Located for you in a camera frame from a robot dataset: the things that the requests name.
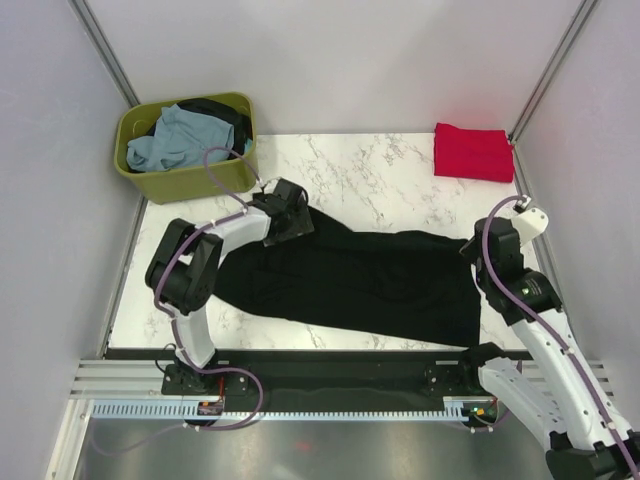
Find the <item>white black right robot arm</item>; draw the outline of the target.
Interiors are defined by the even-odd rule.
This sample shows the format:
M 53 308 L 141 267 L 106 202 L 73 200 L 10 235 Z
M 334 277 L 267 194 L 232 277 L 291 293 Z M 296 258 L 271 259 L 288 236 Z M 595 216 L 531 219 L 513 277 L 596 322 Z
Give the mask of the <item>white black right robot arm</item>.
M 485 218 L 462 255 L 476 267 L 489 305 L 532 357 L 547 389 L 533 385 L 494 343 L 466 351 L 458 381 L 501 401 L 538 440 L 555 479 L 636 479 L 639 433 L 614 406 L 575 340 L 562 301 L 547 277 L 525 266 L 521 232 L 546 223 Z

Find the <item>black t shirt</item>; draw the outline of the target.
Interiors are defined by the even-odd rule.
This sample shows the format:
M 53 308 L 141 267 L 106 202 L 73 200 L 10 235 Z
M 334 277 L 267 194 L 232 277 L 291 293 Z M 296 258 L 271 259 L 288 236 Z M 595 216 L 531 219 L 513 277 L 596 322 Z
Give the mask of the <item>black t shirt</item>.
M 215 296 L 257 316 L 447 346 L 480 340 L 481 297 L 462 239 L 357 232 L 311 208 L 312 233 L 228 254 Z

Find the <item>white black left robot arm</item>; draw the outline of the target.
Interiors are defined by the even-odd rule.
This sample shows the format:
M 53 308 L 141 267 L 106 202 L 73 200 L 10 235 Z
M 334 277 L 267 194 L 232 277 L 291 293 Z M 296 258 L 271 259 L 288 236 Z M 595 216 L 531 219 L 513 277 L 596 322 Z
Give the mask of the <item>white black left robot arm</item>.
M 313 231 L 306 190 L 284 178 L 262 187 L 238 212 L 224 218 L 201 226 L 180 218 L 169 223 L 145 283 L 153 291 L 156 309 L 170 319 L 176 356 L 188 365 L 185 382 L 196 392 L 211 392 L 220 378 L 218 367 L 210 362 L 216 347 L 206 304 L 226 256 L 251 243 L 270 247 Z

